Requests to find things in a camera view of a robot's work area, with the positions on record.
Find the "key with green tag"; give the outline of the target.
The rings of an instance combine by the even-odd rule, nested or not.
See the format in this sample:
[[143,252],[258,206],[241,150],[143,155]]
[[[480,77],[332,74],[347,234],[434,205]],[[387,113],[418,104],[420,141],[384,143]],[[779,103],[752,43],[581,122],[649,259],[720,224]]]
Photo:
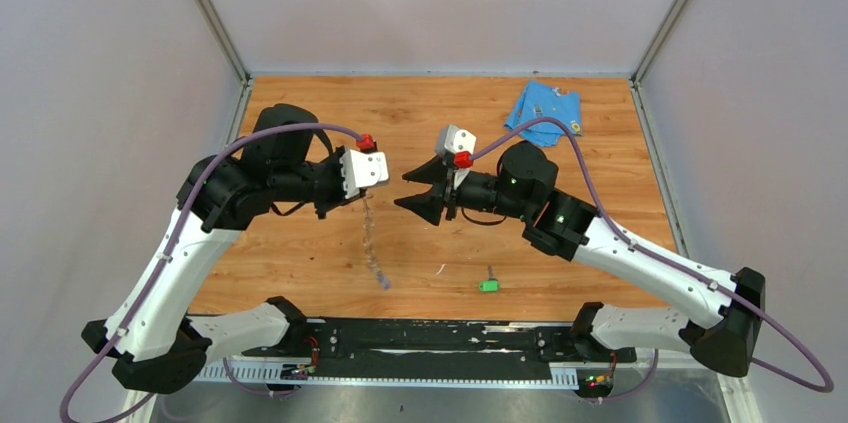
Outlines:
[[500,290],[501,285],[499,280],[496,278],[492,266],[487,267],[487,278],[478,284],[478,288],[484,293],[498,292]]

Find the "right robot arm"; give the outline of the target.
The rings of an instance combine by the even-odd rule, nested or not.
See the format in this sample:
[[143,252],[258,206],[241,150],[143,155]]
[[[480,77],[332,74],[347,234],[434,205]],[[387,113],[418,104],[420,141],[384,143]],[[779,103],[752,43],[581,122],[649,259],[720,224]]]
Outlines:
[[403,176],[429,189],[395,203],[432,225],[460,210],[515,218],[524,225],[523,238],[541,253],[603,270],[667,302],[665,308],[584,304],[570,330],[572,349],[584,360],[651,348],[687,353],[725,376],[746,376],[762,325],[764,276],[747,267],[735,273],[711,268],[639,237],[597,206],[557,189],[558,171],[524,141],[502,153],[495,173],[470,170],[459,184],[453,181],[458,170],[435,156]]

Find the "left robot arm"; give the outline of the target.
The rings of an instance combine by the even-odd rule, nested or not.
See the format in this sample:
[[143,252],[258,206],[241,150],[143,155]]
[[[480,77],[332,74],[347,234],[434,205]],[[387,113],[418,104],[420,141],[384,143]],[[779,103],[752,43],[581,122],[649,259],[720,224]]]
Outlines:
[[282,296],[239,313],[191,317],[187,310],[223,253],[252,221],[278,204],[313,205],[323,219],[349,204],[344,147],[308,110],[276,104],[261,111],[236,156],[199,160],[141,280],[109,318],[90,321],[82,338],[113,359],[126,389],[172,394],[209,363],[260,347],[293,356],[312,347],[307,318]]

